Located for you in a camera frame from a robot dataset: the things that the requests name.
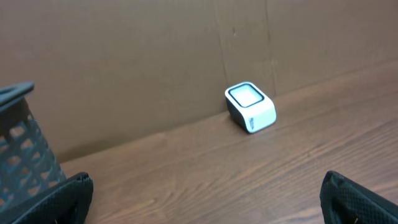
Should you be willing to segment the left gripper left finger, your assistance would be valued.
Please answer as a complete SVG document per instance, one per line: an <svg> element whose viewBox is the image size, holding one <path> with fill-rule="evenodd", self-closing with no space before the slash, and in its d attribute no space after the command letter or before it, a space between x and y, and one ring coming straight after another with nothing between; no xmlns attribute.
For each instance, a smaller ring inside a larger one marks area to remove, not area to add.
<svg viewBox="0 0 398 224"><path fill-rule="evenodd" d="M93 197L93 181L86 172L33 196L1 213L1 223L84 224Z"/></svg>

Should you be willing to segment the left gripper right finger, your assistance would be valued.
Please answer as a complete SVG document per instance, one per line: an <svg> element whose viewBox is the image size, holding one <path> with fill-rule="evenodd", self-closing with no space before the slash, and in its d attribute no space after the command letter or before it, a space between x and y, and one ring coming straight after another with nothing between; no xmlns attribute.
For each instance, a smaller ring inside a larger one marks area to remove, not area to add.
<svg viewBox="0 0 398 224"><path fill-rule="evenodd" d="M397 224L397 205L349 178L329 170L320 205L325 224Z"/></svg>

